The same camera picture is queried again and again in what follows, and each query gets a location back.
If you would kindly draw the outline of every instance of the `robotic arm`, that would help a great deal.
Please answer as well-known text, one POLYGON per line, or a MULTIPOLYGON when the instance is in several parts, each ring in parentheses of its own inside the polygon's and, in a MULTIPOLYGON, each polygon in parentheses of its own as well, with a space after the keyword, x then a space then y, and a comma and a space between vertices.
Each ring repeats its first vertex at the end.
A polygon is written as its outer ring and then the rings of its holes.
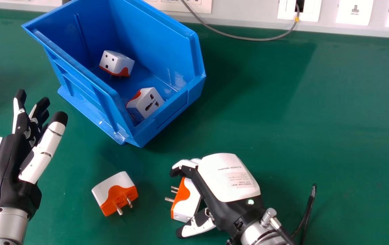
POLYGON ((29 113, 26 93, 13 99, 12 134, 0 137, 0 245, 22 245, 28 222, 40 207, 37 181, 51 161, 67 125, 68 116, 57 112, 49 124, 48 98, 29 113))
POLYGON ((313 185, 307 211, 296 231, 289 235, 277 219, 273 208, 264 208, 258 183, 234 154, 219 153, 202 159, 181 160, 171 177, 191 178, 207 207, 176 231, 183 239, 218 228, 230 235, 227 245, 294 245, 295 237, 305 225, 302 245, 316 196, 313 185))

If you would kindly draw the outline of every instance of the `metal screw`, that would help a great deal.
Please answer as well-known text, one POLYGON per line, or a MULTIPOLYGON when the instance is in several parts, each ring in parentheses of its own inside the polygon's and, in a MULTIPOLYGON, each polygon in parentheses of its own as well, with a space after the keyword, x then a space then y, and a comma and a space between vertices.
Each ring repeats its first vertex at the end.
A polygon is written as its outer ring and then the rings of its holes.
POLYGON ((267 227, 270 223, 270 219, 277 215, 276 210, 268 208, 260 220, 260 224, 263 227, 267 227))

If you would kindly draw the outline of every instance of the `green tabletop surface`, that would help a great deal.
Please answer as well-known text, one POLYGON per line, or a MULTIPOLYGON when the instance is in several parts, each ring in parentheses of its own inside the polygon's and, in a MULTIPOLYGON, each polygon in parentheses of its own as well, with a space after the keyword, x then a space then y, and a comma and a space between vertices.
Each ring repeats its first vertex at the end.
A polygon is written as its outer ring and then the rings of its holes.
MULTIPOLYGON (((179 240, 170 218, 181 159, 216 152, 240 157, 261 186, 266 208, 292 232, 311 185, 318 194, 308 245, 389 244, 389 39, 293 32, 245 42, 189 24, 199 34, 207 80, 201 98, 144 148, 118 145, 57 94, 59 82, 21 24, 41 13, 0 10, 0 136, 11 132, 12 97, 27 108, 51 99, 68 127, 39 180, 42 204, 26 244, 218 244, 218 230, 179 240), (91 189, 127 171, 139 198, 104 217, 91 189)), ((219 27, 252 37, 281 30, 219 27)))

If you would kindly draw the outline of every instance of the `white and orange adapter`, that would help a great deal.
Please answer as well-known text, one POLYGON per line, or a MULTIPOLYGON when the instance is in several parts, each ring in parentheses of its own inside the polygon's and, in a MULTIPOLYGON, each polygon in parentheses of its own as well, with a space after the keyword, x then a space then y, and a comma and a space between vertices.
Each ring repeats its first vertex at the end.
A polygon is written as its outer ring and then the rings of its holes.
POLYGON ((115 212, 123 214, 123 206, 133 207, 132 201, 137 199, 137 188, 126 172, 120 172, 99 183, 92 189, 93 196, 105 216, 115 212))
POLYGON ((171 218, 185 223, 198 212, 201 194, 191 179, 186 177, 181 179, 179 188, 172 186, 171 189, 171 192, 176 194, 175 198, 165 198, 166 201, 173 203, 170 211, 171 218))

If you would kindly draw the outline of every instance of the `socket hole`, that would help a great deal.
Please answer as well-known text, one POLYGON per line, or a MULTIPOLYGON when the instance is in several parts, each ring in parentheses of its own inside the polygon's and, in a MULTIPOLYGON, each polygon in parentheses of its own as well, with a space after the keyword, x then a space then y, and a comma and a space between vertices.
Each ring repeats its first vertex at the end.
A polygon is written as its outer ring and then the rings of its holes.
POLYGON ((296 4, 299 6, 299 13, 304 12, 305 0, 297 0, 296 4))

